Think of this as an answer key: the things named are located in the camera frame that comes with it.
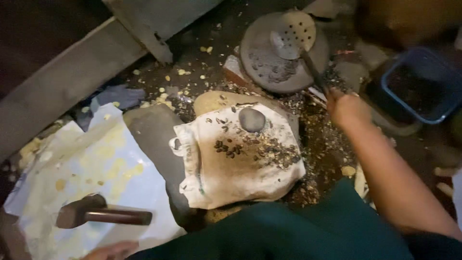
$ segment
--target green fabric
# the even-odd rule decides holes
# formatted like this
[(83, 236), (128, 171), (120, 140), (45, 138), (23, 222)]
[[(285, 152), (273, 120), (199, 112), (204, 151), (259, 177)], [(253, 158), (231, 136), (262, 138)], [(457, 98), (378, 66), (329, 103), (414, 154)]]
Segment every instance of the green fabric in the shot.
[(318, 205), (258, 203), (129, 259), (413, 259), (406, 241), (348, 180)]

